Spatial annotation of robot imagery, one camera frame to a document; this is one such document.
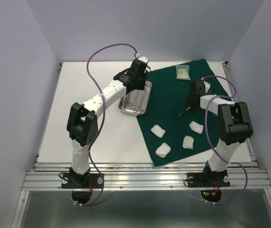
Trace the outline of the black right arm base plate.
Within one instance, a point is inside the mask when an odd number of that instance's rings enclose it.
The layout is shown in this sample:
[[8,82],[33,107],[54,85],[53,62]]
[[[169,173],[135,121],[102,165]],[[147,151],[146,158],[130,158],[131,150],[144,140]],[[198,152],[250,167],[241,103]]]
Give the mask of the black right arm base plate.
[[211,188],[217,187],[230,187],[229,180],[224,181],[228,177],[227,173],[215,172],[206,176],[202,172],[191,172],[186,174],[187,178],[184,180],[184,185],[190,188]]

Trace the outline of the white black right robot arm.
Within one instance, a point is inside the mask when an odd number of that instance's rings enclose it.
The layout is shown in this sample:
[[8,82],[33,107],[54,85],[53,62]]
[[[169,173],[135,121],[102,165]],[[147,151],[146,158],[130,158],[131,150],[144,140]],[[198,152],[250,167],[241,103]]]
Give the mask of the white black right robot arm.
[[212,148],[214,153],[203,171],[187,173],[185,185],[191,188],[228,187],[228,164],[237,148],[252,136],[252,123],[245,102],[233,102],[230,96],[208,94],[206,84],[205,78],[191,81],[186,105],[217,116],[219,141]]

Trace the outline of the steel hemostat forceps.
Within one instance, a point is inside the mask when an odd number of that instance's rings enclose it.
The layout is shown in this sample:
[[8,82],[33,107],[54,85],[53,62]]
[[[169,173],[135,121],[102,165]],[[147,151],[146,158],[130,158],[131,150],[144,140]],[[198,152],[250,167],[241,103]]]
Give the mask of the steel hemostat forceps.
[[141,91],[138,91],[138,92],[139,92],[139,96],[138,96],[137,104],[139,105],[139,109],[140,109],[140,106],[142,105],[142,100],[143,100],[144,94]]

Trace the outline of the stainless steel instrument tray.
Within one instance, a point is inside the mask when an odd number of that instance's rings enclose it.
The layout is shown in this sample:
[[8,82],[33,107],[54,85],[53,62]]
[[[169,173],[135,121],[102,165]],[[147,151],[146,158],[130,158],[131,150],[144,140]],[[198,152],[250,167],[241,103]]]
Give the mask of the stainless steel instrument tray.
[[118,104],[119,111],[132,116],[145,114],[151,89],[152,83],[146,81],[144,90],[133,90],[122,97]]

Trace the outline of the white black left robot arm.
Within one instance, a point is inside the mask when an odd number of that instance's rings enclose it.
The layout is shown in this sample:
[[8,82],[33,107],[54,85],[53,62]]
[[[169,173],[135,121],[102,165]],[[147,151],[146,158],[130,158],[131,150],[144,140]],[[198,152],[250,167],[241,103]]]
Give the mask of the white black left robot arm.
[[138,57],[131,66],[113,77],[113,80],[97,95],[81,104],[71,106],[67,131],[72,141],[73,159],[68,183],[84,188],[90,182],[89,151],[99,134],[98,119],[114,102],[133,90],[143,90],[147,78],[149,59]]

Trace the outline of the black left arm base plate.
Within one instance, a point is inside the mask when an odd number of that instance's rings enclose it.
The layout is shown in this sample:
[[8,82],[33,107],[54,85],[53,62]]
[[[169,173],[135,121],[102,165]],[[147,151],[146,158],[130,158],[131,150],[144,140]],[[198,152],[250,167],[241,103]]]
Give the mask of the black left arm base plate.
[[67,172],[59,173],[58,177],[62,181],[63,189],[101,189],[103,186],[102,178],[98,173],[86,174],[80,180]]

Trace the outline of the steel surgical scissors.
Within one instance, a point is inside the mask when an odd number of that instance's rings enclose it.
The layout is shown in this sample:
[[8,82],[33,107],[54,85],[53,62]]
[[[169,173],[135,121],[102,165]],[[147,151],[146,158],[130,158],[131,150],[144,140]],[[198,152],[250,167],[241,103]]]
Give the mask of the steel surgical scissors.
[[129,93],[126,99],[125,109],[131,109],[134,103],[134,95]]

